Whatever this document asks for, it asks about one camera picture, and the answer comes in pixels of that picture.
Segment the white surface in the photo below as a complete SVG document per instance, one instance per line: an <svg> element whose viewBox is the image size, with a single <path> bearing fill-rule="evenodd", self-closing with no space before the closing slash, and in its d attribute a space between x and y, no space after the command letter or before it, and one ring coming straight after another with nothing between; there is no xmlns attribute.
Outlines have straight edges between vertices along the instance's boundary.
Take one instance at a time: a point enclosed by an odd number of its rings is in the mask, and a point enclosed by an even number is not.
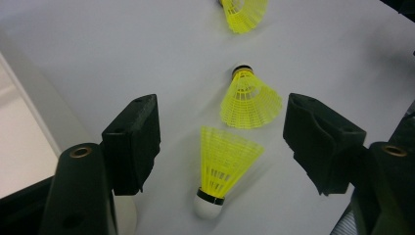
<svg viewBox="0 0 415 235"><path fill-rule="evenodd" d="M52 176L57 163L49 142L1 60L0 125L1 199Z"/></svg>
<svg viewBox="0 0 415 235"><path fill-rule="evenodd" d="M130 196L114 197L118 235L133 235L137 229L137 210Z"/></svg>
<svg viewBox="0 0 415 235"><path fill-rule="evenodd" d="M198 217L203 219L214 219L222 211L222 205L215 205L200 198L197 195L193 201L193 206Z"/></svg>
<svg viewBox="0 0 415 235"><path fill-rule="evenodd" d="M129 101L158 94L161 153L135 197L140 235L329 234L344 211L349 192L318 196L293 160L285 111L256 130L221 123L239 61L285 103L296 92L332 107L368 132L366 144L388 140L415 98L415 23L377 0L269 1L263 22L244 35L232 34L214 0L4 0L1 35L6 59L21 51L95 142ZM201 125L266 149L214 221L193 212Z"/></svg>

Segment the shuttlecock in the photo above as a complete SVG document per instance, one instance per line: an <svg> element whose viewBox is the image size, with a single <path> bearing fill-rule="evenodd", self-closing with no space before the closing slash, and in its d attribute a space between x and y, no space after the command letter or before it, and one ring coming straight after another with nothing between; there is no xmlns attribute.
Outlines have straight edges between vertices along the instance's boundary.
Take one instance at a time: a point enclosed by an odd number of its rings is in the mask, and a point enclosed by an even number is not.
<svg viewBox="0 0 415 235"><path fill-rule="evenodd" d="M212 219L220 214L226 193L263 153L263 147L207 126L202 127L201 142L202 186L194 206L199 217Z"/></svg>
<svg viewBox="0 0 415 235"><path fill-rule="evenodd" d="M274 120L281 110L281 97L254 75L247 65L237 66L220 105L220 117L229 126L252 129Z"/></svg>
<svg viewBox="0 0 415 235"><path fill-rule="evenodd" d="M266 12L268 0L219 0L229 27L237 33L255 28Z"/></svg>

